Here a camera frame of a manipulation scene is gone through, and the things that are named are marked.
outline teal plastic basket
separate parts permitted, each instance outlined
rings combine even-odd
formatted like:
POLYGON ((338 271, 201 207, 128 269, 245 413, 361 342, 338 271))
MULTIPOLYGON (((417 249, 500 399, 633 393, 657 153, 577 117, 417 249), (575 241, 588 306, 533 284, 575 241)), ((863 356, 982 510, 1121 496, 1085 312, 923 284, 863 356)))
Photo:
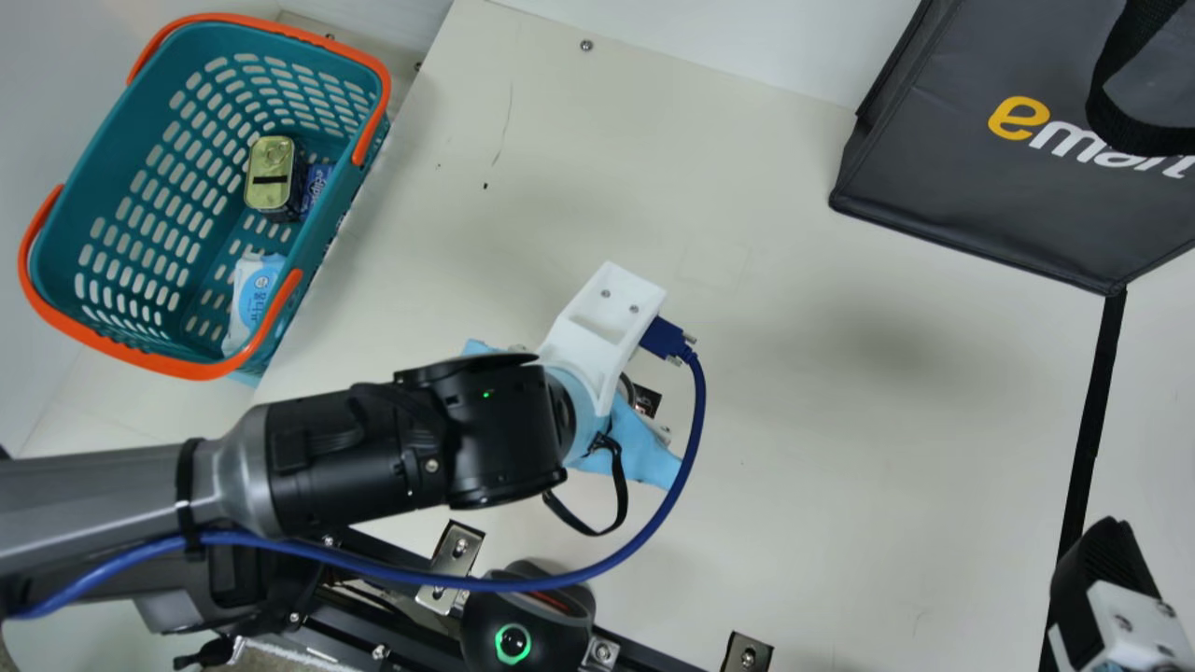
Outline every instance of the teal plastic basket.
POLYGON ((50 324, 179 378, 261 374, 390 128, 376 59, 237 14, 167 25, 22 245, 25 294, 50 324), (299 141, 335 164, 301 224, 245 207, 250 145, 299 141), (265 318, 240 352, 221 342, 245 251, 286 256, 265 318))

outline blue connector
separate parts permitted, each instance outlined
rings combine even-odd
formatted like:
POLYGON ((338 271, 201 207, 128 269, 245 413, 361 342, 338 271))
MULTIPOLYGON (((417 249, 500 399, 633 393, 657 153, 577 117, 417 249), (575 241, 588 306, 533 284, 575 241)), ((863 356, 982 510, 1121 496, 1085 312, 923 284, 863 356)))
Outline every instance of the blue connector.
POLYGON ((651 320, 643 338, 639 338, 641 348, 676 366, 694 356, 690 348, 693 343, 697 343, 697 338, 660 316, 651 320))

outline metal bracket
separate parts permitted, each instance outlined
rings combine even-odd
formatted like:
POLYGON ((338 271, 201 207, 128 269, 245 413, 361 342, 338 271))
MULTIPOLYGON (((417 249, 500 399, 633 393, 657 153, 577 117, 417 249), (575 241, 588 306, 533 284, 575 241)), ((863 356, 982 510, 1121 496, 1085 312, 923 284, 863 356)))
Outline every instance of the metal bracket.
POLYGON ((614 672, 620 648, 618 643, 596 635, 589 637, 589 649, 581 661, 580 672, 614 672))
MULTIPOLYGON (((485 532, 473 530, 455 520, 449 521, 448 526, 445 527, 443 536, 440 537, 440 544, 436 545, 435 555, 431 556, 431 572, 436 574, 451 574, 453 576, 468 576, 470 570, 473 569, 473 561, 477 560, 477 554, 482 550, 482 542, 484 539, 485 532)), ((440 616, 448 616, 452 613, 453 604, 456 603, 460 592, 455 588, 445 588, 442 586, 423 586, 419 588, 418 594, 415 595, 415 601, 440 616)))
POLYGON ((722 672, 767 672, 772 665, 772 646, 739 633, 730 634, 722 672))

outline white mounting block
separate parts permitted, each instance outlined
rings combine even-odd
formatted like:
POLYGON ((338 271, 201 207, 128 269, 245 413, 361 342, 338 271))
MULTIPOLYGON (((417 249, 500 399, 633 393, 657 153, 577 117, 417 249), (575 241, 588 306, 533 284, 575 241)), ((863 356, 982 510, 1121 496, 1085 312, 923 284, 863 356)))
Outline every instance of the white mounting block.
POLYGON ((638 275, 606 262, 556 318, 540 364, 580 379, 599 417, 609 415, 618 377, 668 293, 638 275))

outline orange basket handle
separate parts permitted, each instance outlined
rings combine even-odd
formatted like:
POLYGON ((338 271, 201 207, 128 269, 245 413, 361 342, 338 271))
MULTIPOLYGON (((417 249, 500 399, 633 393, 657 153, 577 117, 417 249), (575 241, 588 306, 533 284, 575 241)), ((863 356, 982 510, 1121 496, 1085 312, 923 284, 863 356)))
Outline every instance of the orange basket handle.
POLYGON ((314 32, 307 32, 306 30, 299 30, 298 28, 292 28, 288 25, 282 25, 280 23, 268 22, 264 19, 256 19, 253 17, 244 17, 241 14, 229 14, 222 12, 212 12, 206 14, 192 14, 190 17, 183 17, 178 20, 166 24, 165 28, 158 31, 158 35, 153 36, 153 39, 146 44, 146 48, 141 50, 141 55, 137 56, 137 61, 133 63, 133 71, 129 72, 129 78, 124 81, 125 86, 133 84, 136 79, 137 73, 145 67, 149 59, 153 57, 154 53, 158 51, 158 47, 170 33, 174 32, 179 28, 200 23, 200 22, 222 22, 228 24, 237 24, 247 28, 253 28, 265 32, 275 32, 278 35, 284 35, 308 44, 314 44, 327 49, 333 54, 338 54, 349 59, 350 61, 356 61, 362 66, 372 69, 378 79, 381 81, 381 94, 378 97, 376 106, 372 115, 369 115, 369 121, 366 122, 364 128, 361 133, 361 139, 357 140, 357 146, 353 148, 353 165, 364 166, 366 155, 369 153, 369 142, 373 140, 374 132, 378 130, 378 124, 381 122, 382 115, 386 114, 386 103, 390 100, 390 71, 386 66, 381 63, 378 59, 361 51, 360 49, 354 49, 353 47, 347 47, 336 42, 335 39, 329 39, 321 35, 315 35, 314 32))
POLYGON ((210 364, 200 364, 177 360, 165 355, 146 353, 136 348, 130 348, 96 334, 85 324, 81 324, 60 312, 37 293, 37 288, 33 286, 33 281, 29 276, 29 253, 33 249, 33 242, 37 239, 37 234, 41 233, 42 228, 45 226, 45 221, 49 219, 50 210, 54 209, 54 203, 57 202, 60 194, 62 194, 61 184, 55 187, 54 190, 50 191, 50 195, 45 197, 45 202, 42 203, 37 214, 33 215, 33 221, 30 222, 29 228, 25 231, 25 237, 20 242, 20 257, 17 259, 17 271, 20 275, 20 288, 25 292, 25 298, 29 299, 30 305, 33 306, 37 314, 42 316, 42 319, 54 325, 54 328, 59 331, 90 348, 104 353, 105 355, 140 366, 141 368, 148 368, 149 371, 165 373, 166 375, 173 375, 176 378, 185 378, 188 380, 213 380, 228 375, 233 371, 240 368, 241 365, 249 361, 249 358, 253 356, 253 353, 262 347, 262 343, 265 342, 266 335, 274 329, 274 325, 277 322, 278 316, 282 313, 282 308, 286 306, 290 294, 294 293, 294 291, 299 287, 299 283, 302 281, 301 269, 292 269, 292 271, 287 274, 287 279, 282 282, 282 286, 278 287, 277 293, 275 293, 274 301, 270 304, 269 310, 265 311, 265 317, 257 326, 257 331, 253 332, 253 337, 250 338, 244 347, 241 347, 240 352, 228 359, 210 364))

